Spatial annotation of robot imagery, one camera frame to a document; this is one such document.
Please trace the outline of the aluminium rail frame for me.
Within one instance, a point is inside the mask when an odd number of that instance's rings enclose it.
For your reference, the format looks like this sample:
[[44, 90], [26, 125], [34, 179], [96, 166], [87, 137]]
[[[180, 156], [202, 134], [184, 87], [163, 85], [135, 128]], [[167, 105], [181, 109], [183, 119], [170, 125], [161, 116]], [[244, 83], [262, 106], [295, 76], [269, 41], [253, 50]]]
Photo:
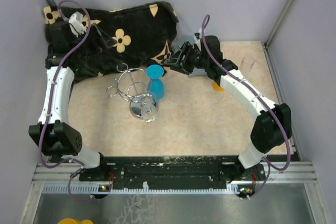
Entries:
[[231, 156], [109, 157], [107, 172], [37, 165], [21, 223], [330, 223], [311, 162], [244, 173]]

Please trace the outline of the blue denim cloth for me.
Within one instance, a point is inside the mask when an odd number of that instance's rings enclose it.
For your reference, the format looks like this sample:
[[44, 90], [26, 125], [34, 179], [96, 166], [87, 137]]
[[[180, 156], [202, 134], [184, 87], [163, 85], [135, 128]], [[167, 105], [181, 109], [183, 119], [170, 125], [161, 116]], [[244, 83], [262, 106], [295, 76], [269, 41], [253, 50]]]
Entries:
[[[179, 50], [181, 48], [181, 46], [186, 42], [190, 42], [191, 44], [195, 44], [194, 43], [194, 39], [192, 36], [185, 36], [183, 37], [182, 39], [180, 39], [176, 45], [174, 46], [174, 53]], [[202, 52], [201, 50], [201, 46], [198, 45], [198, 43], [196, 43], [196, 45], [198, 46], [199, 50]], [[194, 72], [190, 75], [187, 75], [189, 78], [193, 78], [193, 77], [198, 77], [198, 76], [206, 76], [207, 73], [205, 70], [202, 70], [202, 69], [194, 69]]]

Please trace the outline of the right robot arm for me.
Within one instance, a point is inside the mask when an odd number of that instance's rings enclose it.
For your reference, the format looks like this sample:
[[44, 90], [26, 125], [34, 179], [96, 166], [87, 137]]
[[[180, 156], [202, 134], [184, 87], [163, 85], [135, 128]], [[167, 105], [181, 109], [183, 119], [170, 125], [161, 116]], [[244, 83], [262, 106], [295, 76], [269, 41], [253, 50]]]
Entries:
[[203, 71], [235, 97], [253, 118], [251, 144], [238, 156], [239, 163], [234, 167], [239, 179], [248, 179], [253, 174], [253, 167], [275, 147], [285, 144], [286, 150], [290, 151], [290, 107], [285, 103], [277, 104], [254, 88], [231, 60], [223, 58], [216, 36], [205, 36], [194, 44], [186, 41], [164, 59], [162, 65], [186, 75]]

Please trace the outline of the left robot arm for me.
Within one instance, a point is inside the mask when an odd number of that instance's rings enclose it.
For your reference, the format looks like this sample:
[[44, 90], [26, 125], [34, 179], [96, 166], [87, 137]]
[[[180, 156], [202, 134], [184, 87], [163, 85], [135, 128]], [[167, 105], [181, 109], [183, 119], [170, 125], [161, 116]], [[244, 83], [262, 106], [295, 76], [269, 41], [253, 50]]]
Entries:
[[55, 168], [65, 162], [78, 163], [98, 180], [108, 177], [109, 167], [102, 155], [82, 143], [80, 132], [69, 125], [68, 104], [75, 74], [67, 65], [68, 58], [85, 43], [91, 34], [103, 39], [96, 24], [85, 30], [79, 43], [59, 60], [46, 61], [47, 88], [44, 106], [36, 125], [28, 129], [38, 146], [40, 162], [45, 168]]

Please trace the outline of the black floral blanket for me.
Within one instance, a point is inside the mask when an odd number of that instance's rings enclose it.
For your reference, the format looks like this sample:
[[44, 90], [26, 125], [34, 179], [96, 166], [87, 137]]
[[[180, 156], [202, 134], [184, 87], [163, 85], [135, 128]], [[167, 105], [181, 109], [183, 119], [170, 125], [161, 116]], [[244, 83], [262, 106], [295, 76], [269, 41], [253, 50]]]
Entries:
[[172, 43], [177, 35], [178, 17], [168, 2], [154, 2], [113, 11], [47, 6], [45, 36], [48, 41], [47, 60], [59, 60], [76, 46], [78, 38], [71, 32], [63, 17], [75, 12], [83, 14], [82, 24], [97, 24], [107, 35], [115, 39], [116, 46], [101, 53], [85, 54], [82, 46], [68, 58], [67, 65], [74, 72], [73, 82], [117, 73], [116, 67], [126, 63], [130, 68], [161, 64], [173, 54]]

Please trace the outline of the clear champagne glass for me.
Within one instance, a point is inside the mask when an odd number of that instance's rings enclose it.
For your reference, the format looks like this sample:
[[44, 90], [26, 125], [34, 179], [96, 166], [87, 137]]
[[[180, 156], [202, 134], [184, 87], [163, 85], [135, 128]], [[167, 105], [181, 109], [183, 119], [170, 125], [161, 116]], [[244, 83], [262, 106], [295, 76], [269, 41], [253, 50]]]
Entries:
[[255, 58], [252, 56], [245, 56], [240, 63], [241, 72], [250, 72], [255, 64]]

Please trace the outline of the yellow object at bottom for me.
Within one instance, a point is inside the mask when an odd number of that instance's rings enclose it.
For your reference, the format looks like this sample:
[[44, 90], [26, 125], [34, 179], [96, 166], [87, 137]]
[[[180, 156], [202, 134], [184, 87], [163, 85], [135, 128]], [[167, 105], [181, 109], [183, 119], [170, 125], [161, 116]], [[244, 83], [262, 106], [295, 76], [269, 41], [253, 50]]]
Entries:
[[60, 220], [58, 224], [93, 224], [93, 221], [89, 219], [79, 220], [79, 219], [65, 218]]

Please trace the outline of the orange wine glass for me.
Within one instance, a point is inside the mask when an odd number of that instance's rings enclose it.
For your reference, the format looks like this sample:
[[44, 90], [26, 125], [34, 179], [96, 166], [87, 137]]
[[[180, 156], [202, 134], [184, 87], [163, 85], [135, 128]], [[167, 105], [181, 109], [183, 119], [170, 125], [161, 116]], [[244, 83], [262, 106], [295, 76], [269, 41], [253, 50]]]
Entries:
[[212, 83], [212, 88], [213, 88], [213, 90], [215, 90], [217, 92], [223, 92], [225, 90], [222, 87], [220, 87], [216, 82]]

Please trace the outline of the blue wine glass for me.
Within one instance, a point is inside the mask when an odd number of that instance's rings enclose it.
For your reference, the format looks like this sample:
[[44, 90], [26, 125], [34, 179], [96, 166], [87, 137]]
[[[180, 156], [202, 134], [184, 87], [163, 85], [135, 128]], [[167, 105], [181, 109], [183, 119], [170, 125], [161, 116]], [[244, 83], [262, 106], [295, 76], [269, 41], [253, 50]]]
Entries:
[[157, 100], [162, 99], [164, 97], [164, 84], [161, 80], [164, 75], [163, 67], [150, 65], [146, 69], [146, 75], [150, 78], [149, 90], [155, 94]]

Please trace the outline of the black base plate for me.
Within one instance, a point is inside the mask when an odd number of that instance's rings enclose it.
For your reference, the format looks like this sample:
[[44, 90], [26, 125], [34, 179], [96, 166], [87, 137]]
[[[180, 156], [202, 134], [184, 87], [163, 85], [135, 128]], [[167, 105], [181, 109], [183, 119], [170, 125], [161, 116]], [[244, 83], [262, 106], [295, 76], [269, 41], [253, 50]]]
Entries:
[[80, 172], [81, 182], [111, 182], [113, 189], [225, 189], [233, 181], [261, 182], [262, 164], [245, 169], [237, 156], [103, 157], [100, 167]]

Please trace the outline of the right corner aluminium post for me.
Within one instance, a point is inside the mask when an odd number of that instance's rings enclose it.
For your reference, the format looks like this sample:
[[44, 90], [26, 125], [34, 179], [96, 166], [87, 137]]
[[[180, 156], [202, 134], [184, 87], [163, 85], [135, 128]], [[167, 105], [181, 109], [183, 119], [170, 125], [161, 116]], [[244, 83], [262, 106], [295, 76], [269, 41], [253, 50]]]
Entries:
[[289, 15], [292, 6], [294, 5], [296, 0], [287, 0], [275, 25], [273, 26], [267, 40], [264, 42], [265, 49], [269, 49], [273, 41], [275, 40], [277, 34], [279, 33], [283, 23], [285, 22], [287, 16]]

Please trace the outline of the chrome wine glass rack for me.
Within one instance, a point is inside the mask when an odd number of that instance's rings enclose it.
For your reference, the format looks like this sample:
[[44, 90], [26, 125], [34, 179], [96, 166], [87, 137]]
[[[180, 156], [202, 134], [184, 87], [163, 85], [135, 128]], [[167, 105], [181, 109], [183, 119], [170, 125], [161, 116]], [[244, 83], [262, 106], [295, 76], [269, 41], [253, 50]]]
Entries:
[[129, 104], [130, 113], [137, 119], [142, 120], [140, 96], [150, 91], [148, 84], [150, 79], [142, 68], [130, 68], [126, 63], [120, 63], [116, 67], [119, 77], [114, 79], [114, 84], [107, 87], [106, 92], [110, 97], [120, 96]]

